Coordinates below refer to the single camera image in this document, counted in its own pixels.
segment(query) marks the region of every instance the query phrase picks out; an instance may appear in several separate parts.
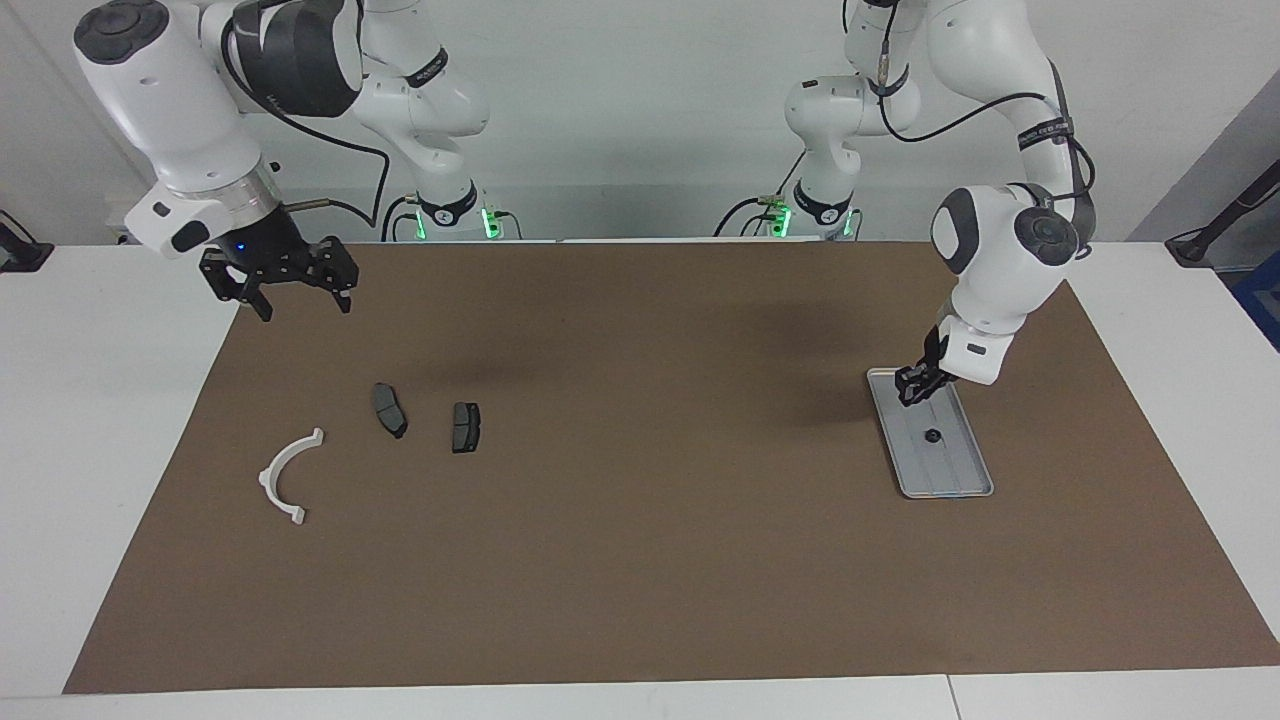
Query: brown mat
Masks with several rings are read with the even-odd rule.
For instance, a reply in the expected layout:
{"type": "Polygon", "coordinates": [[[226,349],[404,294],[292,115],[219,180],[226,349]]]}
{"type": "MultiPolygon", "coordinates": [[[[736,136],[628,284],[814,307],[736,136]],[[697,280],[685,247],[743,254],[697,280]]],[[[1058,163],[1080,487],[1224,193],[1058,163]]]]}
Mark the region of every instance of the brown mat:
{"type": "Polygon", "coordinates": [[[996,496],[922,502],[864,374],[954,284],[925,246],[356,256],[352,316],[237,318],[67,692],[1280,665],[1066,288],[961,391],[996,496]],[[312,427],[294,527],[256,475],[312,427]]]}

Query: white table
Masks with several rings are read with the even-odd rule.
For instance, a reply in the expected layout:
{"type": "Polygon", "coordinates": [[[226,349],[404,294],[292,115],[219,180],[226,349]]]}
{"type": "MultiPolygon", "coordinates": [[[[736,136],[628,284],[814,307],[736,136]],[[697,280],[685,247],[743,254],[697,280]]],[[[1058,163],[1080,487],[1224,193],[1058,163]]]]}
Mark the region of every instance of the white table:
{"type": "MultiPolygon", "coordinates": [[[[193,264],[63,247],[0,277],[0,717],[1280,719],[1280,669],[56,697],[234,314],[193,264]]],[[[1280,634],[1280,355],[1158,245],[1070,282],[1280,634]]]]}

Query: gray tray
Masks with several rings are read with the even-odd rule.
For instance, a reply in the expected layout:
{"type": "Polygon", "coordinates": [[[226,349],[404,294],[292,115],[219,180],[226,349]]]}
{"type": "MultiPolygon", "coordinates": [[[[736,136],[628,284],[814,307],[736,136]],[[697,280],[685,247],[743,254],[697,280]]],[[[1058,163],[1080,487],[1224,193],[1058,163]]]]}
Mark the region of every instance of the gray tray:
{"type": "Polygon", "coordinates": [[[991,496],[996,488],[955,386],[940,389],[928,402],[902,407],[893,373],[874,369],[867,379],[902,495],[913,500],[991,496]],[[933,436],[937,442],[931,442],[931,430],[941,433],[941,439],[933,436]]]}

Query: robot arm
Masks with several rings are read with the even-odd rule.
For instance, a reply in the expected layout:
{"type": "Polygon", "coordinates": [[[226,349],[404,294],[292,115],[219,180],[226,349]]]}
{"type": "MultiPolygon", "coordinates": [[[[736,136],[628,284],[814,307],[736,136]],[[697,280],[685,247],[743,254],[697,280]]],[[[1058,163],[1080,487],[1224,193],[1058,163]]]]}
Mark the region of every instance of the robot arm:
{"type": "Polygon", "coordinates": [[[924,357],[899,372],[905,405],[957,378],[996,382],[1014,333],[1061,284],[1096,224],[1080,169],[1087,155],[1024,0],[859,1],[845,46],[855,74],[800,83],[787,100],[787,122],[806,147],[794,222],[838,237],[861,169],[854,137],[923,140],[901,135],[920,109],[905,58],[922,28],[942,83],[998,108],[1018,131],[1028,182],[960,188],[934,217],[933,245],[959,283],[924,357]]]}
{"type": "Polygon", "coordinates": [[[99,100],[159,178],[125,217],[143,245],[177,258],[212,241],[200,266],[214,293],[264,320],[271,305],[261,287],[273,283],[320,287],[349,311],[358,268],[338,238],[302,240],[261,149],[179,18],[155,0],[111,0],[83,17],[74,40],[99,100]]]}
{"type": "Polygon", "coordinates": [[[906,56],[923,18],[909,6],[896,17],[890,51],[881,46],[890,10],[858,3],[849,23],[845,56],[852,76],[828,76],[797,83],[787,97],[787,126],[805,146],[795,184],[787,190],[797,234],[840,237],[861,173],[861,156],[850,141],[890,133],[879,111],[879,92],[893,92],[886,114],[896,128],[909,128],[920,113],[920,88],[910,78],[906,56]],[[882,87],[872,76],[896,78],[882,87]]]}
{"type": "Polygon", "coordinates": [[[451,65],[421,0],[366,0],[365,10],[370,73],[355,115],[410,161],[433,236],[488,231],[484,192],[453,141],[488,126],[484,92],[451,65]]]}
{"type": "Polygon", "coordinates": [[[348,109],[408,161],[433,234],[485,227],[477,188],[453,138],[489,123],[481,88],[451,64],[422,0],[225,0],[204,12],[215,64],[220,37],[256,102],[280,114],[348,109]]]}
{"type": "Polygon", "coordinates": [[[959,278],[924,357],[899,372],[904,405],[956,378],[992,384],[1014,334],[1066,278],[1096,227],[1089,184],[1057,69],[1024,0],[931,0],[929,58],[950,90],[1000,104],[1018,131],[1027,183],[965,187],[933,220],[933,245],[959,278]]]}
{"type": "Polygon", "coordinates": [[[481,132],[489,106],[449,67],[421,5],[111,0],[87,13],[76,29],[79,65],[159,178],[127,215],[131,232],[168,258],[212,241],[201,269],[214,292],[264,319],[271,309],[260,288],[280,282],[321,287],[349,309],[358,268],[337,238],[301,238],[241,123],[243,101],[278,115],[355,109],[410,161],[436,229],[483,227],[492,237],[483,192],[452,140],[481,132]]]}

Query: white curved bracket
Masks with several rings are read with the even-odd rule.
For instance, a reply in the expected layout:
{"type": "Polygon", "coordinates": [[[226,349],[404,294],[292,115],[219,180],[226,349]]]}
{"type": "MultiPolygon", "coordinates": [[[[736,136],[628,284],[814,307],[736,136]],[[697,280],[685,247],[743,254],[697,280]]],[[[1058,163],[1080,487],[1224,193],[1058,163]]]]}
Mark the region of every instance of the white curved bracket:
{"type": "Polygon", "coordinates": [[[271,505],[287,512],[293,519],[294,525],[302,524],[302,520],[307,516],[307,511],[297,505],[288,505],[280,500],[280,493],[276,489],[276,486],[280,482],[280,470],[284,470],[284,466],[298,455],[311,450],[312,447],[320,447],[323,443],[324,430],[316,428],[310,437],[305,437],[282,450],[280,454],[275,456],[275,460],[271,460],[271,464],[266,466],[266,470],[262,470],[257,475],[257,484],[262,486],[262,489],[266,491],[266,498],[271,501],[271,505]]]}

